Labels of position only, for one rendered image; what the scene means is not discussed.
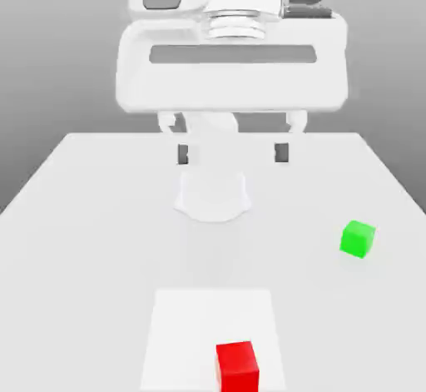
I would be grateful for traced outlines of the small red cube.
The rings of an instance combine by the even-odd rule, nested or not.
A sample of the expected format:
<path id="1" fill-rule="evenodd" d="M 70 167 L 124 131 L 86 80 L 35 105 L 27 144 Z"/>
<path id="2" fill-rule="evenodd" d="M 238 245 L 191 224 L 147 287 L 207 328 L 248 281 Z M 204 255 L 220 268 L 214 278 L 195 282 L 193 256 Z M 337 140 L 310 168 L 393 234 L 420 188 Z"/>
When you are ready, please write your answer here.
<path id="1" fill-rule="evenodd" d="M 250 341 L 219 344 L 215 355 L 220 392 L 259 392 L 260 369 Z"/>

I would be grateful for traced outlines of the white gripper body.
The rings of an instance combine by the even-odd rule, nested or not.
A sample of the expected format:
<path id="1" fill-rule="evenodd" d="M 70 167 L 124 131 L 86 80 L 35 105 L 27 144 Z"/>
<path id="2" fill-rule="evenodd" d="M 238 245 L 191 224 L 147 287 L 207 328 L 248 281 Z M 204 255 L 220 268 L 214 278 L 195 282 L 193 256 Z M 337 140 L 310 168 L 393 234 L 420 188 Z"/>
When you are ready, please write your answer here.
<path id="1" fill-rule="evenodd" d="M 327 112 L 349 94 L 348 26 L 285 18 L 256 38 L 222 18 L 138 20 L 121 36 L 116 100 L 125 112 Z"/>

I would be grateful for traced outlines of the small green cube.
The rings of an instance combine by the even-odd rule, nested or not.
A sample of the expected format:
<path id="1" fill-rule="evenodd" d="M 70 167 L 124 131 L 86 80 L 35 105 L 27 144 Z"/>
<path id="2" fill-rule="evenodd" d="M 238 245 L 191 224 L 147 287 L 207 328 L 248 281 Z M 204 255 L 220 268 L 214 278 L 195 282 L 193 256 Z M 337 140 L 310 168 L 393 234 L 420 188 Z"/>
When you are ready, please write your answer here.
<path id="1" fill-rule="evenodd" d="M 374 226 L 352 220 L 343 229 L 339 249 L 346 254 L 364 259 L 373 245 L 375 232 Z"/>

